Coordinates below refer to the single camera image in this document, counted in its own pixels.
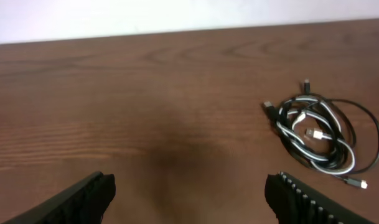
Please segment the tangled cable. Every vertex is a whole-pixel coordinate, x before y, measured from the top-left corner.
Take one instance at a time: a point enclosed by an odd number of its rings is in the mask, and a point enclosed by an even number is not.
[[[374,160],[365,168],[353,170],[355,154],[353,148],[357,143],[355,130],[348,117],[336,106],[335,101],[349,103],[364,112],[373,120],[378,133],[378,150]],[[367,188],[364,180],[352,179],[341,175],[359,174],[372,168],[379,160],[379,123],[376,117],[362,105],[343,99],[328,99],[310,92],[309,81],[304,83],[304,94],[297,95],[281,103],[277,110],[270,102],[264,103],[271,125],[279,133],[279,137],[287,151],[302,165],[316,169],[325,174],[334,175],[346,183]],[[351,143],[348,143],[342,134],[342,126],[337,115],[344,121],[350,132]],[[320,129],[307,129],[306,134],[316,139],[330,140],[327,153],[316,153],[307,146],[298,134],[294,132],[297,124],[306,117],[314,118]]]

